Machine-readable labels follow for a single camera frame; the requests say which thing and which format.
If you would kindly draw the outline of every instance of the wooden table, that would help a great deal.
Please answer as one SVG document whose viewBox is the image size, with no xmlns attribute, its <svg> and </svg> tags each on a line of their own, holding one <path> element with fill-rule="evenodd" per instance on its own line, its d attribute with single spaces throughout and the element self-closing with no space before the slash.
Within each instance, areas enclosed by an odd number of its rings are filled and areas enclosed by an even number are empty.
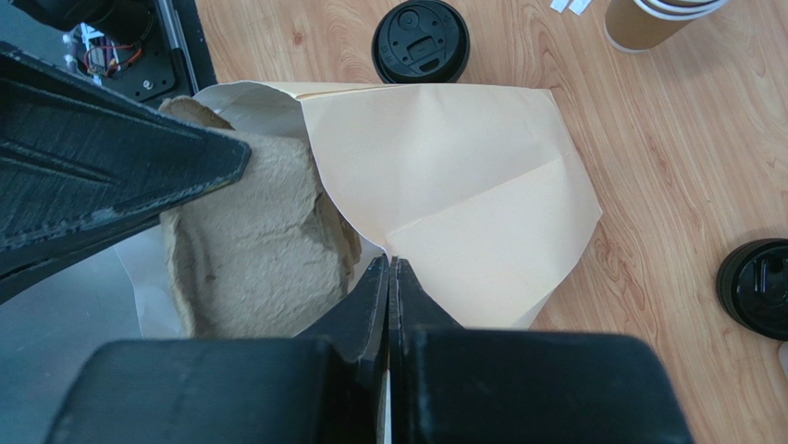
<svg viewBox="0 0 788 444">
<path fill-rule="evenodd" d="M 374 82 L 395 0 L 197 0 L 219 81 Z M 613 331 L 665 363 L 702 443 L 788 442 L 780 343 L 720 308 L 736 246 L 788 237 L 788 2 L 733 0 L 641 55 L 604 37 L 606 1 L 450 1 L 468 22 L 461 82 L 550 88 L 604 209 L 535 328 Z"/>
</svg>

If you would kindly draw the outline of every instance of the coffee lid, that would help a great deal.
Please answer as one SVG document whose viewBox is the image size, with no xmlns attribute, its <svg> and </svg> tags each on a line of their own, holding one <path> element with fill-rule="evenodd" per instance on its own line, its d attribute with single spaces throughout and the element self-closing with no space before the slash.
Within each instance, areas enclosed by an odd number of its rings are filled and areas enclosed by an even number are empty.
<svg viewBox="0 0 788 444">
<path fill-rule="evenodd" d="M 438 0 L 410 0 L 377 25 L 372 59 L 385 83 L 457 81 L 471 51 L 465 20 Z"/>
<path fill-rule="evenodd" d="M 788 340 L 788 240 L 756 240 L 734 250 L 720 267 L 717 295 L 739 324 Z"/>
</svg>

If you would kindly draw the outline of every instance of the red wire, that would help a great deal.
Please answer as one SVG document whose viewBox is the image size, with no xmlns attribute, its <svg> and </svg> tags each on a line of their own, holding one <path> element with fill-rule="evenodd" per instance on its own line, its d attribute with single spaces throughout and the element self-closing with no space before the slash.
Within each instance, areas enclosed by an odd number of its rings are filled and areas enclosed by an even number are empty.
<svg viewBox="0 0 788 444">
<path fill-rule="evenodd" d="M 132 55 L 128 59 L 124 60 L 123 62 L 115 64 L 114 66 L 110 67 L 106 71 L 105 75 L 107 77 L 111 77 L 112 74 L 115 73 L 115 70 L 117 70 L 117 67 L 121 67 L 121 66 L 124 66 L 124 65 L 125 66 L 131 65 L 131 63 L 134 62 L 135 60 L 137 60 L 138 58 L 140 58 L 140 56 L 142 56 L 142 48 L 138 49 L 137 52 L 134 53 L 134 55 Z"/>
<path fill-rule="evenodd" d="M 99 45 L 99 46 L 94 46 L 93 48 L 91 48 L 91 49 L 89 49 L 87 52 L 85 52 L 85 56 L 82 58 L 82 61 L 85 63 L 85 67 L 88 69 L 88 71 L 90 71 L 90 72 L 93 72 L 93 73 L 94 73 L 94 72 L 96 72 L 96 71 L 94 71 L 94 70 L 91 68 L 91 62 L 90 62 L 90 55 L 91 55 L 91 53 L 92 53 L 93 51 L 95 51 L 96 49 L 129 49 L 129 48 L 133 48 L 133 47 L 134 47 L 134 45 L 133 45 L 133 44 L 124 44 L 124 45 L 121 45 L 121 46 L 112 46 L 112 45 Z M 132 61 L 133 61 L 133 60 L 131 60 L 132 58 L 133 58 L 134 60 L 136 60 L 137 58 L 139 58 L 139 56 L 140 56 L 141 54 L 142 54 L 142 49 L 140 48 L 140 49 L 137 51 L 137 54 L 133 55 L 133 56 L 132 56 L 132 57 L 131 57 L 129 60 L 127 60 L 127 61 L 123 62 L 123 64 L 128 64 L 128 63 L 132 62 Z M 105 72 L 105 75 L 107 75 L 107 73 L 109 73 L 109 68 L 106 70 L 106 72 Z"/>
</svg>

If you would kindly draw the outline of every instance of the paper bag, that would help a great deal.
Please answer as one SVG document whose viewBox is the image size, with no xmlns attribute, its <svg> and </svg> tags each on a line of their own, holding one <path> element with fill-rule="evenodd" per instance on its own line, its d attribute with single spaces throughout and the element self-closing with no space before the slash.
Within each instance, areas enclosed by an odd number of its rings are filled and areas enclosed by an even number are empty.
<svg viewBox="0 0 788 444">
<path fill-rule="evenodd" d="M 308 139 L 339 211 L 466 327 L 530 326 L 601 216 L 547 90 L 242 81 L 195 98 L 236 130 Z"/>
</svg>

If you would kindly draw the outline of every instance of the paper coffee cup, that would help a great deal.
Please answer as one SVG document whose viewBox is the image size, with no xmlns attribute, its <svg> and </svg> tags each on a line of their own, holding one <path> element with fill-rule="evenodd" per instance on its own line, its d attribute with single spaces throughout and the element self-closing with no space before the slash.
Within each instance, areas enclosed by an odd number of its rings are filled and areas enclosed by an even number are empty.
<svg viewBox="0 0 788 444">
<path fill-rule="evenodd" d="M 704 5 L 694 5 L 694 6 L 676 6 L 666 2 L 665 0 L 643 0 L 643 3 L 647 4 L 648 6 L 651 6 L 652 9 L 655 9 L 658 12 L 662 12 L 668 15 L 688 16 L 690 14 L 705 12 L 711 8 L 717 7 L 717 3 L 720 1 L 722 0 L 715 0 L 713 2 L 709 2 Z"/>
<path fill-rule="evenodd" d="M 703 6 L 703 5 L 711 5 L 718 0 L 662 0 L 662 1 L 673 6 Z"/>
<path fill-rule="evenodd" d="M 678 14 L 657 10 L 646 1 L 612 0 L 610 2 L 608 12 L 605 14 L 605 33 L 616 49 L 628 53 L 651 49 L 693 20 L 711 14 L 728 2 L 728 0 L 718 0 L 700 12 Z"/>
</svg>

